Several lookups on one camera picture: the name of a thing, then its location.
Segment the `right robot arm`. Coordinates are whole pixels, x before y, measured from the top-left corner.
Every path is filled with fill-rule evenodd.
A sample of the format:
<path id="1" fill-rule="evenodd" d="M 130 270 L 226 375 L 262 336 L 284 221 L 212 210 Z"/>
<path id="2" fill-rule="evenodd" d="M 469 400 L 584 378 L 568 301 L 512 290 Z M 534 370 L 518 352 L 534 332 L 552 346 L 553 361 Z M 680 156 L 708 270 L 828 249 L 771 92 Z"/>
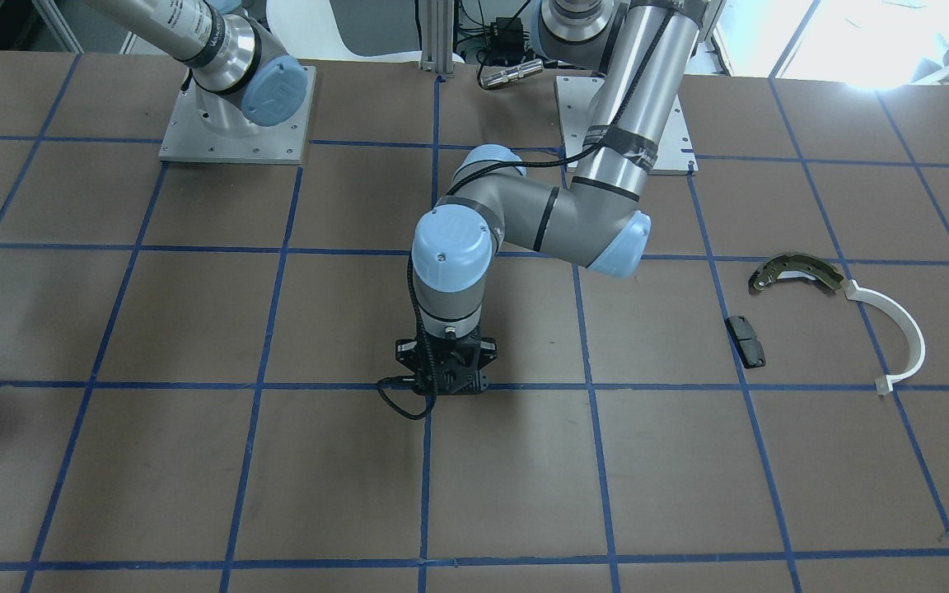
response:
<path id="1" fill-rule="evenodd" d="M 91 1 L 91 7 L 184 64 L 197 86 L 260 127 L 304 105 L 308 72 L 282 41 L 222 1 Z"/>

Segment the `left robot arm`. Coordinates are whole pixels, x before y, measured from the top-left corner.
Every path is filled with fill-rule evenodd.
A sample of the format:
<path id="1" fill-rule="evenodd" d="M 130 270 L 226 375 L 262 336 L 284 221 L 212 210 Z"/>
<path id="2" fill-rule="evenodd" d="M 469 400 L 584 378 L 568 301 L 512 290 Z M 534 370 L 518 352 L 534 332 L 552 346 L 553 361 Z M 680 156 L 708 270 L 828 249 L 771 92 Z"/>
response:
<path id="1" fill-rule="evenodd" d="M 405 385 L 428 404 L 485 390 L 497 346 L 479 330 L 491 260 L 509 243 L 626 278 L 647 247 L 638 208 L 708 10 L 707 1 L 541 1 L 531 43 L 545 57 L 602 72 L 568 188 L 531 179 L 507 147 L 467 155 L 419 218 L 407 263 L 417 333 L 395 343 Z"/>

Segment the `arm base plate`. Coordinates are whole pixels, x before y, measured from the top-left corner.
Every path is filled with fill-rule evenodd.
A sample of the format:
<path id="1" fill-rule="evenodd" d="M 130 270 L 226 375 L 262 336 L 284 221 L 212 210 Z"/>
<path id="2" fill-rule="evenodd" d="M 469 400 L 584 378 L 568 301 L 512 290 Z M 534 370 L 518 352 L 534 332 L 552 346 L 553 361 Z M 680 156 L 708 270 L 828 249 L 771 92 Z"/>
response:
<path id="1" fill-rule="evenodd" d="M 582 150 L 585 131 L 591 123 L 591 109 L 598 102 L 603 82 L 602 77 L 572 75 L 556 77 L 554 87 L 556 87 L 560 128 L 567 157 L 576 155 Z M 697 169 L 688 124 L 680 98 L 676 97 L 664 124 L 657 161 L 652 173 L 685 175 Z"/>
<path id="2" fill-rule="evenodd" d="M 304 71 L 308 86 L 301 108 L 272 127 L 250 123 L 234 105 L 191 80 L 177 95 L 159 157 L 185 164 L 300 165 L 317 80 L 312 65 Z"/>

